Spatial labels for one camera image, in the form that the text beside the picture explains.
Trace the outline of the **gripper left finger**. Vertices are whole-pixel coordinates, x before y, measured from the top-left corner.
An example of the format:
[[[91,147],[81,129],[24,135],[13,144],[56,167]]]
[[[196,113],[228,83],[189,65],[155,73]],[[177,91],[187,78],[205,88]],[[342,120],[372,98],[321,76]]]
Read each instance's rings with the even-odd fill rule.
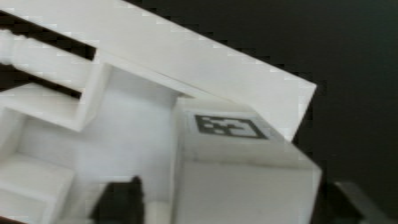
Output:
[[[95,224],[145,224],[143,180],[107,184],[91,212]]]

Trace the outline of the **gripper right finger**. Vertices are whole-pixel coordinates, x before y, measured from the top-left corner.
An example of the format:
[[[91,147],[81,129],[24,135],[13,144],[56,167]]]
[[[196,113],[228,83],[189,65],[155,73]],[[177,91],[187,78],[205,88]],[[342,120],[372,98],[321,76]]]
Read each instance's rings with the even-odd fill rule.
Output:
[[[328,185],[328,224],[395,224],[360,185],[337,181]]]

